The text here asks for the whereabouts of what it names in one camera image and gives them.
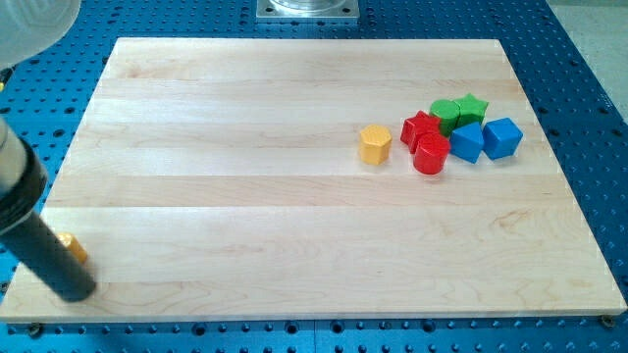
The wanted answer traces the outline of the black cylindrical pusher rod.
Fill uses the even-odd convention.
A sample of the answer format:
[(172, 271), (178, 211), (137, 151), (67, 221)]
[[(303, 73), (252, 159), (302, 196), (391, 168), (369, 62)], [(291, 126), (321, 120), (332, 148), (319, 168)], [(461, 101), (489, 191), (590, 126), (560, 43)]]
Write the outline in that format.
[(96, 282), (38, 214), (1, 230), (8, 250), (66, 302), (87, 298)]

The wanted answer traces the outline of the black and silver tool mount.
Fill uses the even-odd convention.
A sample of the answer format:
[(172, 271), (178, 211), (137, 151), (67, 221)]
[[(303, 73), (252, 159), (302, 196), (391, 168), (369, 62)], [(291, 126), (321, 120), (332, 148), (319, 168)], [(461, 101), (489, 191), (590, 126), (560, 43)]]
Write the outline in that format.
[(1, 120), (1, 234), (29, 217), (43, 194), (47, 172), (30, 144)]

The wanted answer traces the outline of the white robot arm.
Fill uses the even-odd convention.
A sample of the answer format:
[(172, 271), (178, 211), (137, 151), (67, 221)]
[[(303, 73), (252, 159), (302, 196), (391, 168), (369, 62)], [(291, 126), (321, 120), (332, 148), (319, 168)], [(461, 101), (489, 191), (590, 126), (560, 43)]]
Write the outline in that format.
[[(79, 15), (79, 0), (2, 0), (1, 68), (58, 42)], [(92, 275), (34, 211), (47, 172), (30, 145), (1, 122), (1, 243), (66, 302), (87, 298)]]

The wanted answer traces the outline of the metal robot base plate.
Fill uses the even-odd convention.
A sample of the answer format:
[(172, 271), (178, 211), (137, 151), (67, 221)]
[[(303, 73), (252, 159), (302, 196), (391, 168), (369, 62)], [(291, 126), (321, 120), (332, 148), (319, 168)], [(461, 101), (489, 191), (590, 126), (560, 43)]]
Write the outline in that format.
[(259, 21), (357, 20), (358, 0), (257, 0)]

